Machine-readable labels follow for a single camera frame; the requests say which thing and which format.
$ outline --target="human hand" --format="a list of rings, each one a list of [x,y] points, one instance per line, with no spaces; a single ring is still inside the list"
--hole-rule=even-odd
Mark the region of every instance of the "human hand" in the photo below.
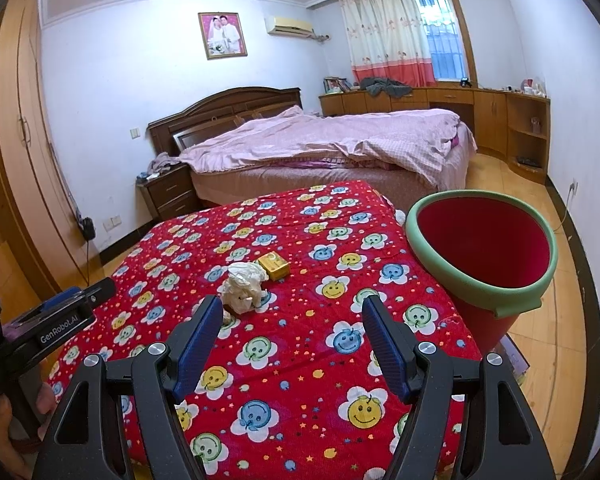
[[[46,420],[38,429],[38,437],[43,440],[48,428],[51,415],[56,410],[56,398],[51,386],[43,383],[36,399],[36,409],[46,415]],[[32,468],[25,462],[22,455],[18,453],[9,439],[9,425],[13,414],[11,413],[11,402],[6,395],[0,396],[0,462],[4,468],[16,478],[30,480],[33,475]]]

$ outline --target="wardrobe handle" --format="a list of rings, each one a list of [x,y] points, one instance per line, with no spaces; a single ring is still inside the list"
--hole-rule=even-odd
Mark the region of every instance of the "wardrobe handle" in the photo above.
[[[26,118],[20,116],[20,124],[22,125],[22,140],[24,140],[24,144],[27,148],[31,147],[31,129],[29,128],[29,123],[27,123]]]

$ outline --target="yellow box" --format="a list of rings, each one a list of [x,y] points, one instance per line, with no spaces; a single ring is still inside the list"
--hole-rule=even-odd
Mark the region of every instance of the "yellow box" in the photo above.
[[[267,271],[269,278],[273,281],[280,280],[291,273],[289,262],[280,257],[278,253],[267,253],[256,261]]]

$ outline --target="green trash can rim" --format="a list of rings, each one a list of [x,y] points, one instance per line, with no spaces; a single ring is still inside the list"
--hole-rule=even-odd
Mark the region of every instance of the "green trash can rim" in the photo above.
[[[541,227],[549,243],[550,259],[544,275],[527,286],[505,288],[476,280],[446,261],[422,235],[418,227],[418,214],[426,206],[450,198],[489,198],[509,203],[528,213]],[[542,305],[541,297],[549,287],[558,263],[555,234],[546,219],[526,202],[494,191],[464,189],[442,191],[426,196],[410,209],[404,229],[417,259],[441,285],[460,300],[493,311],[497,319],[539,308]]]

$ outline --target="wooden headboard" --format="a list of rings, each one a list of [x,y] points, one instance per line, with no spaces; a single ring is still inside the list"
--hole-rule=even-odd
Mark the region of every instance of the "wooden headboard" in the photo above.
[[[299,88],[231,88],[154,121],[148,130],[156,153],[177,156],[184,147],[233,130],[244,121],[273,117],[293,105],[302,106]]]

